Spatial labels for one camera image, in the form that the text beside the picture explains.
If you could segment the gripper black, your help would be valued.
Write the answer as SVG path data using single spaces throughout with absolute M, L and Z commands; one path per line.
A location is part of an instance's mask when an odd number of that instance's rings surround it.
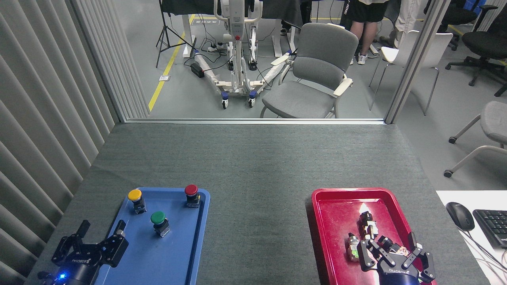
M 92 285 L 103 264 L 113 268 L 119 265 L 129 245 L 124 235 L 125 221 L 119 220 L 113 234 L 98 245 L 83 245 L 90 225 L 89 220 L 83 220 L 76 233 L 61 238 L 52 256 L 58 270 L 55 274 L 40 271 L 43 285 Z
M 409 233 L 408 242 L 411 253 L 401 266 L 396 266 L 390 252 L 394 245 L 391 239 L 381 236 L 378 241 L 360 240 L 357 250 L 362 271 L 377 271 L 381 285 L 420 285 L 419 279 L 424 283 L 431 283 L 436 279 L 433 255 L 416 241 L 414 232 Z M 417 258 L 420 258 L 423 266 L 420 272 L 412 265 Z

